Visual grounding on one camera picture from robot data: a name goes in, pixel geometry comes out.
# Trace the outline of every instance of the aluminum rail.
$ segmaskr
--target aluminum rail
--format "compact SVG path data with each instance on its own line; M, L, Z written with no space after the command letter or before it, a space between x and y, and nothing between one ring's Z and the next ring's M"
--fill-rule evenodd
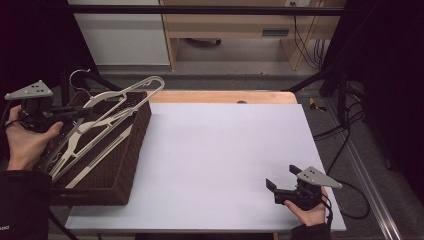
M152 5L46 5L48 10L90 14L208 14L208 15L296 15L351 16L364 10L310 7L246 7L246 6L152 6Z
M336 125L339 124L336 107L334 103L330 100L325 100L326 106L328 106L330 115L332 116ZM341 133L342 142L346 139L346 133ZM380 225L381 231L383 232L387 240L401 240L402 237L400 232L393 221L392 216L390 215L389 210L384 203L383 198L381 197L377 187L374 184L374 181L371 179L370 174L365 168L361 157L359 156L358 151L355 148L353 142L348 139L347 150L349 151L350 161L353 169L355 170L356 176L358 177L359 182L364 190L364 194L367 197L371 208L374 212L374 215L377 219L378 224Z

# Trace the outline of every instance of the sleeve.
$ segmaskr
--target sleeve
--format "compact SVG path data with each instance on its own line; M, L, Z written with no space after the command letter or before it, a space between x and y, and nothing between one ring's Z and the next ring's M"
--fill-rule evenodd
M331 240L325 223L307 227L305 224L292 229L292 240Z
M47 239L52 179L30 171L0 172L0 239Z

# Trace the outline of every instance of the white cabinet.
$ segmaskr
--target white cabinet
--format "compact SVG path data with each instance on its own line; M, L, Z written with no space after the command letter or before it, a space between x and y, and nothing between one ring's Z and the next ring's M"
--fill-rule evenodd
M74 5L159 5L157 0L68 0ZM96 65L169 65L159 14L75 14Z

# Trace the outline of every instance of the table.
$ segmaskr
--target table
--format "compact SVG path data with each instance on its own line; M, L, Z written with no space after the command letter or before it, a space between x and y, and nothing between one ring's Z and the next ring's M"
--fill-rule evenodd
M231 104L270 96L275 104ZM163 103L167 98L185 103ZM226 103L208 103L220 100ZM296 103L294 95L158 93L128 205L74 207L66 227L216 233L280 232L297 226L288 209L273 203L265 178L279 188L294 189L296 177L289 173L289 164L323 167L302 106L281 103ZM332 229L345 230L333 192L327 191L333 203Z

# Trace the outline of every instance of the wooden cabinet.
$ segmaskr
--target wooden cabinet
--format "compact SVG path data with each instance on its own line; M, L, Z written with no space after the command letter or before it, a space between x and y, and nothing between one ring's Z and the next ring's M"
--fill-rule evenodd
M160 0L160 4L284 7L286 0ZM308 7L337 7L344 4L345 0L311 0ZM294 42L293 16L167 14L162 18L172 68L175 67L180 38L280 38L292 70L297 70L302 60L301 51ZM306 42L313 38L331 39L338 19L339 17L297 16L296 27Z

